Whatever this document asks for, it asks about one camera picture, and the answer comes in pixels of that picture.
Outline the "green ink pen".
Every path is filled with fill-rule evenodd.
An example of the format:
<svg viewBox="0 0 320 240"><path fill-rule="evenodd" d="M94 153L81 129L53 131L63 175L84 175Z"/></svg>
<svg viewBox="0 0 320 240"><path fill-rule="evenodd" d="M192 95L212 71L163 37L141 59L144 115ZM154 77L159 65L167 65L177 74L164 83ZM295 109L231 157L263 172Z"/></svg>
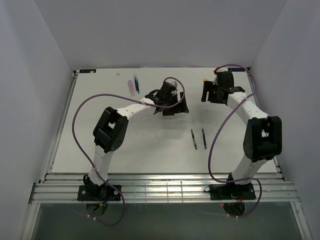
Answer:
<svg viewBox="0 0 320 240"><path fill-rule="evenodd" d="M198 146L197 146L197 142L196 142L196 138L195 138L195 134L193 129L190 129L190 133L191 133L191 138L192 138L192 142L193 142L193 146L195 150L198 150Z"/></svg>

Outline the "purple ink pen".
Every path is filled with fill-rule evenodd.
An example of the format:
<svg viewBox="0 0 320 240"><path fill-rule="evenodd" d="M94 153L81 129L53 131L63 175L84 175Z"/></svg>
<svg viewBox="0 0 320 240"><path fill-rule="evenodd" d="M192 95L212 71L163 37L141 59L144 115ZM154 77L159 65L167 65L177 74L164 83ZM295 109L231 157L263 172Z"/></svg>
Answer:
<svg viewBox="0 0 320 240"><path fill-rule="evenodd" d="M203 128L201 129L201 133L202 133L204 149L207 149L206 135L205 135L205 130Z"/></svg>

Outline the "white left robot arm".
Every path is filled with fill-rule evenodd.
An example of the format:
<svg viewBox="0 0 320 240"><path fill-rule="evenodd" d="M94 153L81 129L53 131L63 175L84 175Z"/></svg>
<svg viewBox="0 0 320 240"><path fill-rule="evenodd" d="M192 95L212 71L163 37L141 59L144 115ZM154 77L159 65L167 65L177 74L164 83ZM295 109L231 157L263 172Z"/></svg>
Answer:
<svg viewBox="0 0 320 240"><path fill-rule="evenodd" d="M177 93L177 82L164 81L160 89L155 89L141 100L131 100L130 104L121 108L107 107L100 116L94 130L94 158L92 167L83 182L88 193L100 200L106 195L106 182L112 156L124 143L127 128L130 124L145 117L162 113L173 116L189 113L186 103L186 91Z"/></svg>

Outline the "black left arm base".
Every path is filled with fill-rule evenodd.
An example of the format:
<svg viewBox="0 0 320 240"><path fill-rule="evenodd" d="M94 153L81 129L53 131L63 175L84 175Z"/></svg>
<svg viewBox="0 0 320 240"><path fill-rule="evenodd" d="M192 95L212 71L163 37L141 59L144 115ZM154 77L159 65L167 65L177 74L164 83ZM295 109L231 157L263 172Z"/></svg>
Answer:
<svg viewBox="0 0 320 240"><path fill-rule="evenodd" d="M90 201L120 201L121 196L119 192L108 185L99 187L97 192L89 190L85 185L81 185L78 189L77 198L78 201L90 202Z"/></svg>

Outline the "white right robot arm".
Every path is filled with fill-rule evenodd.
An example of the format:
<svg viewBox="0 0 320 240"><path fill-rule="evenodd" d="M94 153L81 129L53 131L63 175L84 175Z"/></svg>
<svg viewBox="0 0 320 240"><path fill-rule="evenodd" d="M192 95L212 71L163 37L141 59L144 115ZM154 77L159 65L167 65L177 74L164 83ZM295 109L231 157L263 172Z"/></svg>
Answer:
<svg viewBox="0 0 320 240"><path fill-rule="evenodd" d="M268 161L282 152L282 120L262 111L251 101L252 94L247 94L241 86L235 86L231 71L214 71L215 79L203 83L202 102L224 104L231 109L215 134L209 157L212 156L216 141L228 120L237 114L246 126L243 139L244 155L224 181L226 194L237 199L244 193L244 186L254 180L255 174Z"/></svg>

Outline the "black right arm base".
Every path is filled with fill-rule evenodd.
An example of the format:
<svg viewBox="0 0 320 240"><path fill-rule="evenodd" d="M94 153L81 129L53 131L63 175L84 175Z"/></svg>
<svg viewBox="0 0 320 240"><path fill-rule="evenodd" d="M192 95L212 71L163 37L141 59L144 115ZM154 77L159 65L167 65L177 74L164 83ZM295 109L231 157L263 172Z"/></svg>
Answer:
<svg viewBox="0 0 320 240"><path fill-rule="evenodd" d="M255 200L256 194L251 183L240 185L235 183L210 184L204 190L210 194L211 200Z"/></svg>

